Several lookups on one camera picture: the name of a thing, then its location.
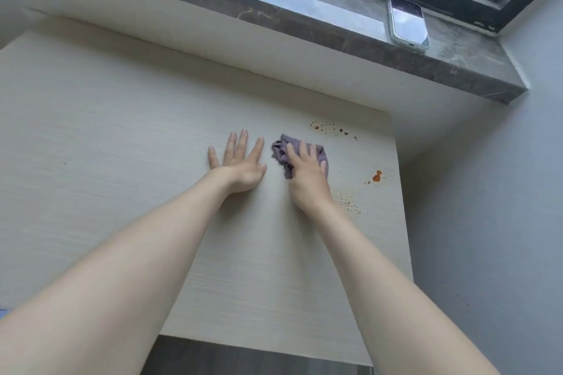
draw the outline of human hand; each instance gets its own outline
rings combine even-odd
[[[258,164],[264,148],[264,137],[259,137],[256,140],[256,145],[245,158],[247,141],[248,131],[246,129],[243,129],[240,133],[238,145],[236,145],[236,132],[231,132],[223,157],[223,166],[219,163],[214,147],[210,146],[207,152],[209,167],[212,172],[221,171],[225,174],[229,194],[252,190],[260,183],[266,173],[267,166],[263,163]]]
[[[298,156],[289,143],[287,155],[293,165],[293,178],[289,180],[289,193],[293,202],[309,216],[325,203],[333,203],[326,176],[327,163],[322,161],[319,165],[316,145],[312,144],[307,154],[307,144],[305,140],[301,140]]]

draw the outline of smartphone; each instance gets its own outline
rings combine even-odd
[[[389,35],[394,43],[420,52],[430,47],[422,9],[408,0],[389,0]]]

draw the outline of purple cloth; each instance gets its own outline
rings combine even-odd
[[[285,134],[281,135],[281,138],[272,144],[272,151],[274,154],[272,157],[276,159],[280,165],[283,166],[285,171],[285,179],[290,180],[293,178],[293,165],[289,163],[289,158],[287,156],[287,144],[291,143],[293,148],[295,149],[295,153],[299,156],[299,140],[296,138],[288,137]],[[309,148],[311,144],[307,144],[307,152],[309,152]],[[327,178],[328,178],[328,158],[327,153],[324,152],[324,147],[322,145],[317,144],[317,160],[322,162],[323,160],[327,163]]]

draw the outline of phone screen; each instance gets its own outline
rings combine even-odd
[[[391,0],[395,34],[404,40],[423,44],[428,37],[420,6],[407,0]]]

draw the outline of marble window sill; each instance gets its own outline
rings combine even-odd
[[[180,0],[508,104],[526,87],[494,37],[426,15],[426,54],[394,45],[386,0]]]

